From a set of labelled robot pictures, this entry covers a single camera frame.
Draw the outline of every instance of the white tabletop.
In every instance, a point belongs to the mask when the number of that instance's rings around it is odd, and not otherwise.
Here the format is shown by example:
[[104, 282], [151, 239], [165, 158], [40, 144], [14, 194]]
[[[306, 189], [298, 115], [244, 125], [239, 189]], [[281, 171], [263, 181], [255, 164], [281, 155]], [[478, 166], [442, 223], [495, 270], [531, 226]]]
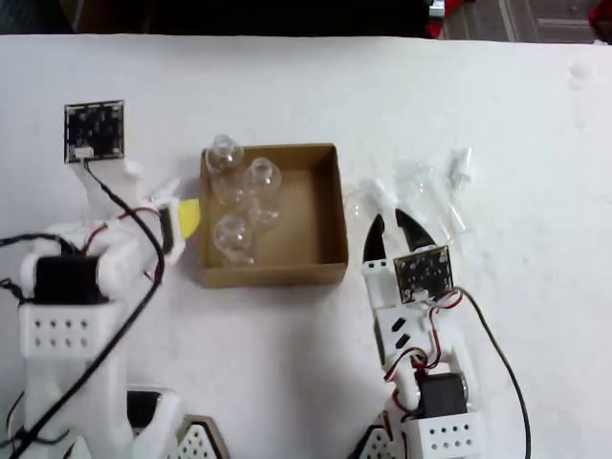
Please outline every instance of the white tabletop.
[[[476, 241], [455, 270], [488, 314], [527, 399], [534, 458], [612, 448], [612, 54], [606, 47], [395, 38], [0, 37], [0, 233], [78, 219], [63, 106], [125, 99], [126, 149], [156, 186], [197, 190], [217, 133], [243, 144], [333, 142], [343, 181], [399, 159], [443, 167], [473, 148], [463, 196]], [[214, 417], [235, 458], [339, 458], [382, 408], [362, 234], [334, 287], [207, 291], [191, 246], [131, 339], [130, 379]], [[15, 276], [24, 248], [5, 249]], [[0, 412], [23, 384], [17, 313], [0, 308]], [[522, 457], [510, 380], [471, 308], [487, 457]]]

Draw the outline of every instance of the cardboard box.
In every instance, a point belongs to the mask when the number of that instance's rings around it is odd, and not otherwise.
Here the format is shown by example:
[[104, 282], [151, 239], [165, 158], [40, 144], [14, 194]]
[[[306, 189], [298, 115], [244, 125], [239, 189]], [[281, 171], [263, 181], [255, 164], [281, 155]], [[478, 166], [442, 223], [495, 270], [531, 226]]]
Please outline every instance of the cardboard box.
[[340, 282], [348, 264], [346, 222], [336, 148], [330, 144], [245, 147], [245, 162], [266, 157], [281, 170], [282, 216], [256, 234], [257, 262], [228, 266], [212, 242], [215, 223], [228, 210], [210, 186], [202, 156], [200, 269], [207, 287], [321, 284]]

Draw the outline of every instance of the red wire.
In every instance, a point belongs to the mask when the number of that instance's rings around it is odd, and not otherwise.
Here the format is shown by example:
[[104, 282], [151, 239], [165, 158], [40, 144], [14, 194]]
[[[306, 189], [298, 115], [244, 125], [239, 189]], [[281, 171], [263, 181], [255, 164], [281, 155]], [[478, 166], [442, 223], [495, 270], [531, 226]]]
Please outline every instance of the red wire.
[[[154, 208], [134, 208], [135, 212], [142, 212], [142, 211], [148, 211], [148, 212], [153, 212], [155, 213], [158, 217], [160, 216], [160, 213], [155, 210]], [[118, 220], [123, 220], [124, 218], [128, 217], [128, 213], [122, 213], [119, 217], [117, 217]], [[108, 228], [108, 224], [103, 223], [101, 224], [99, 227], [97, 227], [96, 229], [94, 229], [91, 234], [89, 235], [89, 237], [87, 238], [87, 241], [85, 242], [85, 245], [83, 246], [83, 250], [82, 252], [87, 254], [87, 251], [89, 251], [89, 247], [92, 245], [92, 242], [94, 240], [94, 238], [101, 232], [103, 232], [104, 230], [106, 230]]]
[[393, 430], [391, 430], [389, 413], [387, 413], [386, 410], [382, 412], [382, 421], [384, 422], [384, 429], [386, 430], [386, 434], [389, 436], [389, 440], [393, 441]]
[[440, 338], [438, 337], [438, 331], [436, 330], [436, 325], [433, 322], [433, 314], [437, 313], [441, 309], [444, 309], [444, 310], [452, 309], [456, 307], [462, 300], [463, 300], [463, 292], [459, 291], [459, 296], [457, 296], [457, 299], [455, 299], [452, 303], [450, 303], [447, 306], [439, 306], [439, 305], [432, 306], [429, 309], [429, 312], [427, 313], [427, 315], [429, 316], [429, 322], [431, 323], [431, 336], [433, 337], [433, 344], [434, 344], [435, 351], [436, 351], [435, 360], [426, 366], [428, 370], [431, 370], [435, 368], [436, 366], [438, 366], [438, 363], [440, 363], [440, 359], [442, 358], [442, 348], [440, 346]]
[[400, 403], [400, 399], [398, 398], [399, 395], [400, 395], [400, 391], [396, 388], [393, 391], [393, 394], [391, 395], [391, 400], [393, 400], [393, 403], [405, 414], [408, 414], [410, 416], [413, 415], [414, 413], [412, 411], [410, 411], [408, 408], [406, 408]]
[[[395, 369], [398, 366], [398, 363], [400, 363], [400, 361], [407, 356], [410, 352], [420, 352], [422, 357], [424, 357], [425, 362], [427, 362], [427, 353], [421, 349], [420, 347], [408, 347], [407, 349], [405, 349], [402, 354], [393, 362], [393, 364], [391, 365], [391, 368], [389, 368], [389, 370], [384, 374], [384, 380], [386, 382], [389, 382], [391, 380], [391, 377], [393, 376], [393, 373], [395, 373]], [[417, 369], [423, 369], [425, 368], [425, 366], [421, 363], [417, 363], [416, 361], [412, 361], [412, 366], [417, 368]]]

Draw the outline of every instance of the small glass bottle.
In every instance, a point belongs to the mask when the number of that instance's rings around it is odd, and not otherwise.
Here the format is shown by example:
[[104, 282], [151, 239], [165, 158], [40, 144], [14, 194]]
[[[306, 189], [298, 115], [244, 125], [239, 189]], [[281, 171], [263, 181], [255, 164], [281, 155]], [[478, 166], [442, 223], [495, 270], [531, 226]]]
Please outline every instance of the small glass bottle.
[[280, 169], [268, 158], [256, 158], [247, 169], [245, 187], [249, 193], [249, 216], [254, 226], [269, 228], [281, 214]]
[[222, 206], [239, 204], [246, 197], [242, 146], [229, 136], [218, 135], [206, 151], [212, 191]]
[[248, 218], [237, 212], [226, 213], [215, 224], [214, 247], [230, 265], [252, 265], [255, 262], [254, 231]]

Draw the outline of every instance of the black wire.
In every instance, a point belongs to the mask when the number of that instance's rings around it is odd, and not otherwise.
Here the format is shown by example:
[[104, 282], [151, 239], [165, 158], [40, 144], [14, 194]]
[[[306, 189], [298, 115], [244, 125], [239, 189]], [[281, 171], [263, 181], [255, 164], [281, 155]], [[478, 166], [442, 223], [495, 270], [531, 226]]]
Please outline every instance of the black wire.
[[12, 295], [19, 300], [19, 306], [31, 299], [25, 298], [21, 287], [15, 284], [9, 277], [5, 277], [4, 279], [0, 280], [0, 289], [11, 292]]
[[[53, 445], [57, 445], [64, 438], [66, 438], [69, 433], [70, 433], [70, 429], [66, 430], [64, 433], [59, 435], [57, 438], [54, 438], [53, 440], [48, 440], [46, 438], [36, 437], [36, 438], [34, 438], [33, 443], [38, 443], [39, 445], [46, 445], [48, 447], [52, 447]], [[12, 437], [12, 439], [13, 440], [21, 440], [27, 434], [28, 434], [28, 431], [22, 426], [22, 427], [19, 428], [19, 430], [17, 430], [15, 432], [15, 434]]]
[[6, 247], [11, 244], [16, 244], [17, 242], [33, 241], [36, 239], [47, 239], [49, 241], [55, 241], [59, 244], [62, 253], [75, 253], [78, 251], [74, 244], [71, 244], [63, 237], [58, 236], [57, 234], [49, 234], [46, 232], [32, 232], [27, 234], [19, 234], [13, 237], [4, 237], [0, 239], [0, 247]]
[[0, 442], [0, 449], [6, 448], [8, 445], [11, 445], [12, 442], [15, 441], [15, 437], [12, 437], [8, 440], [3, 440], [2, 442]]
[[94, 175], [94, 173], [89, 168], [87, 163], [84, 164], [85, 170], [92, 176], [92, 178], [98, 182], [102, 190], [108, 195], [108, 197], [117, 204], [120, 208], [122, 208], [135, 222], [141, 227], [141, 230], [144, 232], [146, 237], [151, 241], [153, 248], [155, 249], [155, 253], [158, 257], [158, 265], [155, 270], [154, 281], [151, 284], [151, 287], [147, 291], [146, 295], [142, 298], [141, 302], [134, 309], [132, 314], [127, 318], [127, 320], [123, 323], [121, 328], [115, 333], [115, 335], [108, 341], [106, 346], [101, 350], [98, 356], [92, 361], [92, 363], [87, 367], [87, 369], [83, 372], [83, 374], [76, 380], [76, 382], [72, 385], [68, 391], [61, 396], [61, 398], [55, 402], [45, 414], [33, 425], [33, 427], [25, 433], [23, 436], [23, 441], [17, 447], [17, 450], [11, 455], [10, 459], [16, 459], [20, 457], [24, 451], [35, 441], [36, 436], [40, 433], [43, 427], [54, 417], [54, 415], [64, 406], [78, 391], [79, 389], [85, 385], [89, 379], [94, 375], [96, 370], [104, 363], [109, 354], [115, 349], [120, 340], [125, 336], [125, 334], [132, 327], [136, 319], [142, 313], [146, 305], [148, 304], [151, 297], [155, 294], [158, 287], [162, 283], [162, 277], [164, 276], [165, 262], [164, 262], [164, 252], [162, 251], [162, 247], [160, 243], [155, 238], [155, 235], [151, 231], [151, 229], [146, 225], [146, 223], [142, 220], [141, 217], [130, 207], [128, 206], [119, 196], [117, 196], [111, 189], [106, 186], [98, 177]]
[[521, 413], [523, 414], [523, 423], [525, 425], [525, 459], [530, 459], [532, 457], [532, 430], [531, 430], [531, 426], [529, 423], [529, 415], [527, 413], [527, 406], [525, 405], [525, 399], [523, 398], [523, 392], [520, 390], [520, 386], [518, 385], [518, 380], [516, 379], [516, 376], [514, 375], [513, 368], [510, 366], [510, 363], [508, 362], [508, 359], [506, 359], [506, 356], [504, 355], [504, 352], [501, 350], [501, 347], [499, 347], [499, 344], [497, 344], [497, 340], [493, 336], [493, 333], [491, 329], [489, 328], [489, 325], [487, 325], [485, 316], [482, 314], [482, 311], [480, 310], [480, 307], [478, 306], [478, 303], [476, 303], [476, 300], [474, 299], [474, 297], [466, 289], [463, 289], [461, 287], [456, 287], [456, 289], [462, 292], [463, 295], [465, 295], [468, 298], [471, 305], [474, 307], [474, 310], [476, 311], [476, 314], [478, 315], [478, 318], [480, 319], [480, 323], [482, 323], [482, 326], [485, 329], [485, 332], [487, 332], [487, 336], [489, 336], [489, 340], [491, 341], [491, 344], [495, 348], [495, 351], [497, 351], [497, 355], [499, 356], [501, 361], [504, 363], [504, 366], [506, 367], [506, 370], [508, 371], [508, 374], [510, 375], [510, 379], [513, 382], [514, 390], [516, 391], [516, 397], [518, 397], [518, 402], [520, 404], [520, 410], [521, 410]]
[[[21, 399], [23, 399], [23, 396], [25, 395], [25, 393], [26, 392], [24, 390], [21, 391], [21, 393], [19, 394], [19, 397], [17, 397], [17, 400], [14, 401], [14, 403], [11, 406], [11, 409], [7, 413], [7, 419], [5, 422], [5, 429], [7, 433], [9, 433], [9, 426], [11, 424], [12, 413], [14, 413], [15, 409], [17, 409], [17, 407], [19, 406], [19, 402], [21, 402]], [[13, 441], [14, 441], [14, 437], [10, 439], [9, 443], [12, 445], [12, 450], [15, 451], [15, 444]]]

